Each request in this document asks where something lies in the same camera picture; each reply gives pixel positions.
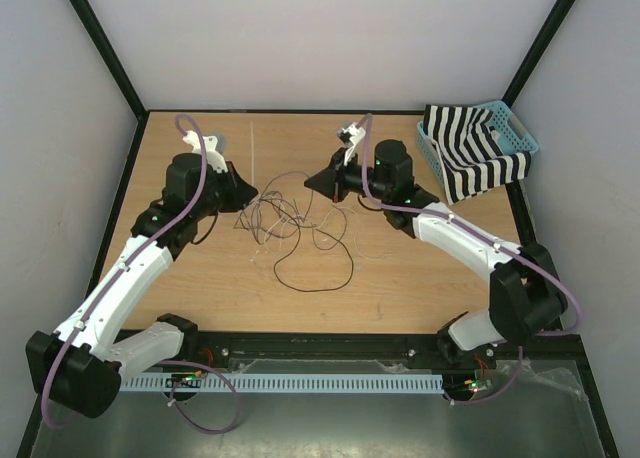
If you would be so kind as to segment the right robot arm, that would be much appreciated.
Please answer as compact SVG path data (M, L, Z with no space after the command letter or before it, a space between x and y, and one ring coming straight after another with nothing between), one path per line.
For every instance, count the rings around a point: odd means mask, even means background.
M371 167L359 164L352 146L341 148L304 185L335 203L350 193L373 197L394 228L447 252L488 284L487 309L465 312L439 331L437 354L447 366L462 365L480 346L522 346L568 308L546 248L489 236L457 217L416 184L413 160L398 140L378 143Z

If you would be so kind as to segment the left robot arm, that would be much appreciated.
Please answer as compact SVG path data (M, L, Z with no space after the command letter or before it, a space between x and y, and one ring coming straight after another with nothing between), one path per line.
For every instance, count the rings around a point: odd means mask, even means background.
M138 216L103 280L54 332L37 331L27 341L31 380L42 401L96 418L140 373L164 360L194 362L198 327L186 318L166 313L146 330L117 336L151 284L194 243L199 222L239 212L257 194L230 161L216 168L197 153L175 156L161 198Z

